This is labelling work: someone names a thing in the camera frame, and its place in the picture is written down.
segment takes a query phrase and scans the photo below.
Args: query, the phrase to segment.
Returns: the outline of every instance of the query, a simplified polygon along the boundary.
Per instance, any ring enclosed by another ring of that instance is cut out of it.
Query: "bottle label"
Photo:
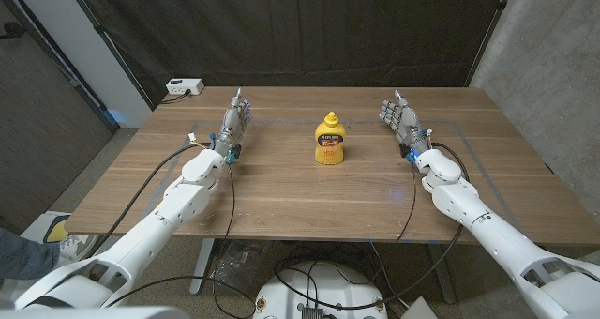
[[[320,146],[332,146],[344,142],[344,137],[337,134],[323,134],[319,136],[317,142]]]

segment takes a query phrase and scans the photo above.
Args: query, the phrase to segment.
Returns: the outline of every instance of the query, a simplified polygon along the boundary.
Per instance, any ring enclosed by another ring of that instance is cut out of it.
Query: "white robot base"
[[[360,306],[383,299],[382,293],[365,276],[338,263],[309,261],[284,269],[279,276],[303,295],[337,306]],[[383,304],[363,310],[339,311],[312,301],[307,303],[306,298],[273,277],[256,297],[253,318],[386,319],[387,311]]]

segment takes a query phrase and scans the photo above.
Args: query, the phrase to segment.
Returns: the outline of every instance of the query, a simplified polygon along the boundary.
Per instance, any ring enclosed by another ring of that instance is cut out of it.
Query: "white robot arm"
[[[396,96],[401,109],[386,101],[380,117],[411,148],[408,160],[426,174],[422,183],[433,204],[473,234],[515,283],[535,315],[558,319],[600,313],[600,266],[542,250],[495,214],[479,199],[477,189],[461,177],[460,167],[431,148],[414,110],[398,91]],[[405,115],[410,117],[408,124]],[[428,144],[425,151],[423,144]]]
[[[107,251],[58,268],[39,280],[17,299],[16,310],[102,308],[131,291],[173,233],[204,211],[218,185],[216,175],[225,163],[239,156],[239,142],[250,120],[250,104],[241,96],[239,88],[211,145],[184,165],[182,174],[148,216]]]

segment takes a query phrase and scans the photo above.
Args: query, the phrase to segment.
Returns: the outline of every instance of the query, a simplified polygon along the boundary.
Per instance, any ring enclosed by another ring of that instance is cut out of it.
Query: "wood grain tabletop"
[[[67,221],[75,234],[103,234],[158,163],[188,143],[210,141],[235,87],[206,87],[199,96],[159,106]],[[432,141],[465,163],[481,199],[541,245],[597,245],[600,228],[572,193],[477,88],[401,88]],[[378,117],[394,88],[244,87],[253,120],[232,165],[235,212],[230,238],[435,243],[458,225],[440,213],[421,177],[398,152],[393,131]],[[344,161],[314,160],[314,131],[328,112],[344,125]],[[167,163],[131,208],[117,234],[161,200],[183,164],[200,148]],[[227,167],[217,191],[177,235],[220,238],[233,207]],[[413,208],[412,217],[407,219]],[[475,243],[463,232],[459,242]]]

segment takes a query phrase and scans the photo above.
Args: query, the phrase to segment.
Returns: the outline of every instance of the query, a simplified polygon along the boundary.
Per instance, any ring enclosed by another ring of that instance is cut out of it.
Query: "yellow mustard bottle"
[[[315,130],[315,160],[321,164],[338,164],[344,160],[343,143],[346,130],[339,124],[336,113],[329,112]]]

